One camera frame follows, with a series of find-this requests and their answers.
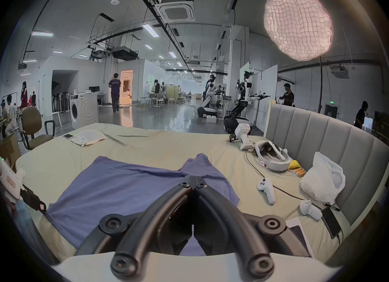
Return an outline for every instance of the white vr headset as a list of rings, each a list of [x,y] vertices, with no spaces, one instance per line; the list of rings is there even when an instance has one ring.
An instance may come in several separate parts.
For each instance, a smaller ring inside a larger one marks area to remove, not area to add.
[[[286,149],[281,149],[270,140],[261,140],[254,144],[255,153],[266,167],[273,172],[284,172],[289,168],[291,160]]]

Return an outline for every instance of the person in red dress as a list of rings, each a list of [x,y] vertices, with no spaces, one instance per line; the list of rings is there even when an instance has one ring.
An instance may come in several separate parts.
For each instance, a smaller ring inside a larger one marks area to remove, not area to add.
[[[26,81],[22,84],[22,94],[20,95],[20,100],[22,101],[22,104],[20,105],[20,108],[26,108],[27,102],[28,102],[28,94],[27,94],[27,83]]]

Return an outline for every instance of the brown chair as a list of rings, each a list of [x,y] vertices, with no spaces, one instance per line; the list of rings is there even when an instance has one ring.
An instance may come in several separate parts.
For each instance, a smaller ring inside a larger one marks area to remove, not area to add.
[[[52,135],[47,132],[47,123],[52,123]],[[41,114],[36,109],[36,107],[27,107],[22,112],[22,130],[20,130],[20,135],[22,136],[23,143],[28,150],[32,150],[39,145],[48,142],[54,138],[55,133],[55,121],[49,120],[45,121],[45,130],[46,134],[39,135],[34,137],[36,132],[39,132],[42,128],[42,119]]]

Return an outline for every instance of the upholstered headboard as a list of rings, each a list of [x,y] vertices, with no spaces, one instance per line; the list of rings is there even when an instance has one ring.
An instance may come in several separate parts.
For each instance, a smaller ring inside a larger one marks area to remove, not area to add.
[[[389,147],[371,134],[326,115],[274,102],[269,111],[264,136],[286,148],[306,171],[312,167],[316,151],[343,168],[346,185],[336,203],[354,230],[386,182]]]

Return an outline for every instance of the white washing machine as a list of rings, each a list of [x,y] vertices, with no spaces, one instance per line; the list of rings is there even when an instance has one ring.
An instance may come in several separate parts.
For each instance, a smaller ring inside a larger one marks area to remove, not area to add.
[[[71,95],[70,105],[73,129],[98,123],[97,93]]]

